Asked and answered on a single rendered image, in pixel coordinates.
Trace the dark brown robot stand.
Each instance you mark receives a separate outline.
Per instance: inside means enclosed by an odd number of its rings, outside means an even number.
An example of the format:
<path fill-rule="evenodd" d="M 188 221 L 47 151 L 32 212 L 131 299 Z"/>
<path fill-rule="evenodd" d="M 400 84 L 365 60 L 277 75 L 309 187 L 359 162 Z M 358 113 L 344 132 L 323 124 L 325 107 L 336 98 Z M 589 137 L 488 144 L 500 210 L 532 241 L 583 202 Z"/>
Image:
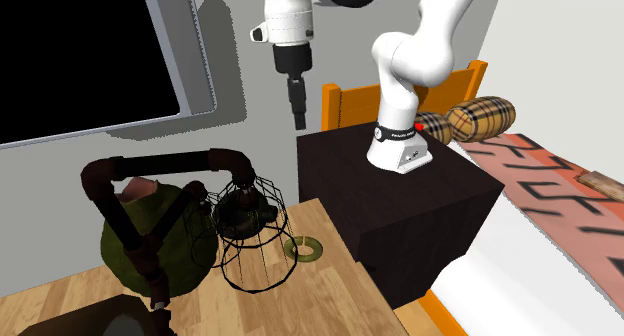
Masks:
<path fill-rule="evenodd" d="M 432 136 L 430 163 L 407 174 L 379 169 L 366 158 L 373 128 L 298 137 L 299 198 L 321 201 L 353 259 L 398 308 L 467 252 L 504 185 Z"/>

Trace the plaid bolster pillow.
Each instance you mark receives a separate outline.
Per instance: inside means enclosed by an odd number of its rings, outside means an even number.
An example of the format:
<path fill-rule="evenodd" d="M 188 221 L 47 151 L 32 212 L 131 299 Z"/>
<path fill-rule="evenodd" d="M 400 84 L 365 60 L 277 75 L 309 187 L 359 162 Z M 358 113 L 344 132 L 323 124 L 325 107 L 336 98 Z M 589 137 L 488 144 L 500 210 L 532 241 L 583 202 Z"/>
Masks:
<path fill-rule="evenodd" d="M 515 122 L 516 109 L 507 99 L 485 96 L 453 106 L 446 118 L 456 141 L 479 142 L 508 130 Z"/>
<path fill-rule="evenodd" d="M 415 123 L 417 130 L 431 135 L 445 145 L 453 139 L 451 124 L 442 114 L 419 112 L 416 114 Z"/>

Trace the orange frame bed white mattress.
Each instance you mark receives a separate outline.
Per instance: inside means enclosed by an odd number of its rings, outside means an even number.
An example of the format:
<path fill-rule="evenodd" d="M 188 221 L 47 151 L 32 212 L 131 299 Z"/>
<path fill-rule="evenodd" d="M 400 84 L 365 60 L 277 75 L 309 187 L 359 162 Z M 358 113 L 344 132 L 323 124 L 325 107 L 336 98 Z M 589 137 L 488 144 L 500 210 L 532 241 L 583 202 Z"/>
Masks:
<path fill-rule="evenodd" d="M 467 336 L 624 336 L 624 311 L 504 190 L 421 305 Z"/>

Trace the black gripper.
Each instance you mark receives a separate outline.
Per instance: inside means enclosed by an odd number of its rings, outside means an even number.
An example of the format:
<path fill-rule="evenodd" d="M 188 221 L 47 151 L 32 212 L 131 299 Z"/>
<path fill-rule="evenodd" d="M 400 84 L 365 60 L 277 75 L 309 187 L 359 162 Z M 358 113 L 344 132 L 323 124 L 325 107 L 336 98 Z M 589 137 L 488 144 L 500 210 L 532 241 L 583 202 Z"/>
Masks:
<path fill-rule="evenodd" d="M 309 43 L 291 46 L 272 46 L 275 68 L 278 73 L 301 75 L 312 68 L 312 50 Z M 287 78 L 288 98 L 296 130 L 306 129 L 306 89 L 302 77 Z"/>

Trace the grey framed dark window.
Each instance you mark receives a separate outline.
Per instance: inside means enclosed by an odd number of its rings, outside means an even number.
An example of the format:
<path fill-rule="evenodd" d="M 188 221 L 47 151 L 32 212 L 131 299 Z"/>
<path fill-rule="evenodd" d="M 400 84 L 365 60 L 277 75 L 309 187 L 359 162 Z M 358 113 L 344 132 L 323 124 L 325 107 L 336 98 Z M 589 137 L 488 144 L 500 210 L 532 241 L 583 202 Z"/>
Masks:
<path fill-rule="evenodd" d="M 195 0 L 0 0 L 0 149 L 216 108 Z"/>

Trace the wooden board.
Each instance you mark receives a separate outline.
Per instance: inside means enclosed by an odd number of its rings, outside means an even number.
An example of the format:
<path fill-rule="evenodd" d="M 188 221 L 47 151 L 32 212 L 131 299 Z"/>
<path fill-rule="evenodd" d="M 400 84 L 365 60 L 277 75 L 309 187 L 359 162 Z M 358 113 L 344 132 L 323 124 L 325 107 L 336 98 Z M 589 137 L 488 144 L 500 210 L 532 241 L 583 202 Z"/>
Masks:
<path fill-rule="evenodd" d="M 624 184 L 598 171 L 585 172 L 577 181 L 611 199 L 624 203 Z"/>

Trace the pink blanket with black marks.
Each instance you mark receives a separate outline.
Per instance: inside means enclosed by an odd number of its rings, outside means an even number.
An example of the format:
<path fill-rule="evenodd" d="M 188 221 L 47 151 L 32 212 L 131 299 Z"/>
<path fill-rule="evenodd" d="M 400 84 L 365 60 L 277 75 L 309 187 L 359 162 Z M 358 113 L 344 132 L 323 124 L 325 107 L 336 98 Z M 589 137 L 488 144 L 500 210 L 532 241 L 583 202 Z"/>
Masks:
<path fill-rule="evenodd" d="M 525 135 L 461 147 L 624 311 L 624 203 L 579 183 L 582 167 Z"/>

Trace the olive green round vase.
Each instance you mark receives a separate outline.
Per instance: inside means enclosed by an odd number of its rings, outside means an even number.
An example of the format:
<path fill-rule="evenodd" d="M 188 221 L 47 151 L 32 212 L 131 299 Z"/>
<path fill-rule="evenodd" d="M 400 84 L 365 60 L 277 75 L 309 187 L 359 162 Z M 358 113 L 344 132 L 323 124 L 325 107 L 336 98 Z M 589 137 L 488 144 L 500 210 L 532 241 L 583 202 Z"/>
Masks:
<path fill-rule="evenodd" d="M 150 233 L 182 189 L 155 180 L 134 177 L 117 194 L 137 231 Z M 210 205 L 192 199 L 158 251 L 160 266 L 169 280 L 169 292 L 178 297 L 194 290 L 215 264 L 218 237 L 211 225 Z M 123 245 L 110 227 L 103 225 L 101 256 L 121 284 L 144 297 L 150 295 L 145 279 L 124 254 Z"/>

